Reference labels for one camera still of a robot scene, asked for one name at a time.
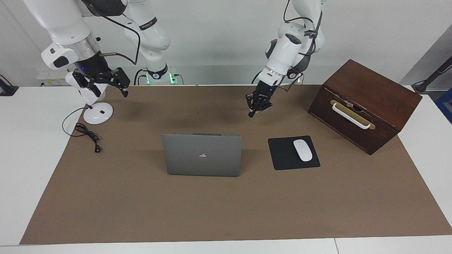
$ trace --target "brown table mat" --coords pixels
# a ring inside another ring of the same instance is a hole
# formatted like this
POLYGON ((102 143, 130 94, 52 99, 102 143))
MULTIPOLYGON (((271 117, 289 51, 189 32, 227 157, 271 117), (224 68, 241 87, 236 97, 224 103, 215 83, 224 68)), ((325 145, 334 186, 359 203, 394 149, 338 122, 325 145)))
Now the brown table mat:
POLYGON ((369 156, 307 110, 320 86, 109 88, 113 117, 71 137, 21 244, 451 235, 398 137, 369 156), (238 178, 168 175, 163 133, 240 134, 238 178), (321 167, 276 171, 267 139, 311 136, 321 167))

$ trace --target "black mouse pad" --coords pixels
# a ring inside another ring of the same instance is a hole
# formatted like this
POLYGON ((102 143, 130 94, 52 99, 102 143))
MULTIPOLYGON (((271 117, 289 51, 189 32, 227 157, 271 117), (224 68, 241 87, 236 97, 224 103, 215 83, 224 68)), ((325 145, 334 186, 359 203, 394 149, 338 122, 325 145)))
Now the black mouse pad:
POLYGON ((268 146, 270 147, 270 154, 272 155, 275 170, 320 167, 320 161, 310 136, 269 138, 268 146), (308 144, 312 152, 312 159, 310 161, 302 161, 298 156, 293 145, 293 142, 297 139, 303 139, 308 144))

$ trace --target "laptop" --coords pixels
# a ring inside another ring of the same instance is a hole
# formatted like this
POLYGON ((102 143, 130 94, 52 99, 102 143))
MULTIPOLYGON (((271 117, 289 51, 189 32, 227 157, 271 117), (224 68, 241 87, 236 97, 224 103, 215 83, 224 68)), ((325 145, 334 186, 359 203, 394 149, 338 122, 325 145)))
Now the laptop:
POLYGON ((163 134, 168 174, 239 176, 242 137, 225 134, 163 134))

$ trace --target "white lamp base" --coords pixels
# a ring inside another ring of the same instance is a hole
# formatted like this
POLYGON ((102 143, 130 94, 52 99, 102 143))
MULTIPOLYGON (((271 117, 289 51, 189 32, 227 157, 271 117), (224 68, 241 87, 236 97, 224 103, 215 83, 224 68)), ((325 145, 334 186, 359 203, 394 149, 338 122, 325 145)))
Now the white lamp base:
POLYGON ((91 105, 93 108, 85 110, 83 119, 91 125, 101 124, 110 119, 113 115, 113 107, 106 102, 99 102, 91 105))

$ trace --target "table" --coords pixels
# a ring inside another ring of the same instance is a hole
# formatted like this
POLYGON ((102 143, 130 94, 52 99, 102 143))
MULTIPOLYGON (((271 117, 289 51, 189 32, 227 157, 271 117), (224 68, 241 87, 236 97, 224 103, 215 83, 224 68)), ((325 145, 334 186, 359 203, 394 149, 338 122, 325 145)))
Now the table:
MULTIPOLYGON (((15 246, 69 140, 62 119, 84 101, 71 87, 22 87, 0 98, 1 253, 450 253, 452 235, 390 238, 15 246)), ((67 121, 71 129, 79 113, 67 121)), ((399 134, 449 223, 452 126, 424 96, 399 134)))

